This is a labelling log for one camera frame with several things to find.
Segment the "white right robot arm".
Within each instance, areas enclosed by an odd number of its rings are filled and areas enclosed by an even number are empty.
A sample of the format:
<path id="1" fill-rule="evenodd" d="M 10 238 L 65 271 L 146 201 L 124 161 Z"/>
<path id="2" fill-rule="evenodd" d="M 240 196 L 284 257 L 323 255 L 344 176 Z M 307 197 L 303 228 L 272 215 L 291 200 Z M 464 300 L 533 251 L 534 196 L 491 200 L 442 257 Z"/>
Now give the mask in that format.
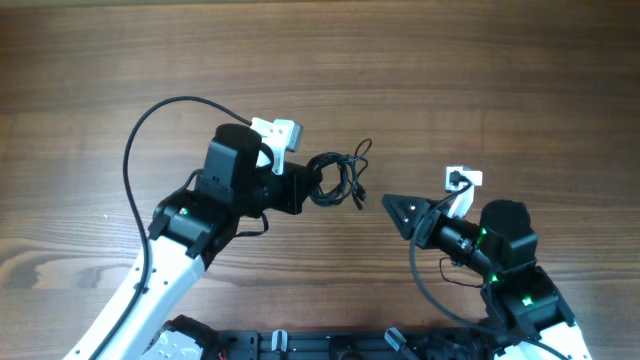
<path id="1" fill-rule="evenodd" d="M 588 359 L 575 315 L 537 263 L 538 236 L 522 202 L 494 200 L 472 223 L 435 200 L 386 194 L 382 205 L 409 253 L 436 249 L 480 275 L 487 317 L 473 323 L 429 295 L 428 301 L 469 335 L 468 359 Z"/>

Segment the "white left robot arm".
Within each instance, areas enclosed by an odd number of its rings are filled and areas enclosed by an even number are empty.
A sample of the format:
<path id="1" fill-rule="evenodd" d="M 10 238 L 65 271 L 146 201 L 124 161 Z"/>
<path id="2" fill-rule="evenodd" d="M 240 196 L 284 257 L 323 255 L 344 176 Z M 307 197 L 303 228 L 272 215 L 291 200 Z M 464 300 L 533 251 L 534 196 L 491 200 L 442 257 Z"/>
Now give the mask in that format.
<path id="1" fill-rule="evenodd" d="M 284 119 L 219 126 L 203 167 L 157 205 L 145 247 L 68 358 L 139 358 L 169 312 L 238 237 L 241 218 L 264 218 L 268 209 L 300 213 L 319 182 L 285 159 L 298 150 L 302 132 Z"/>

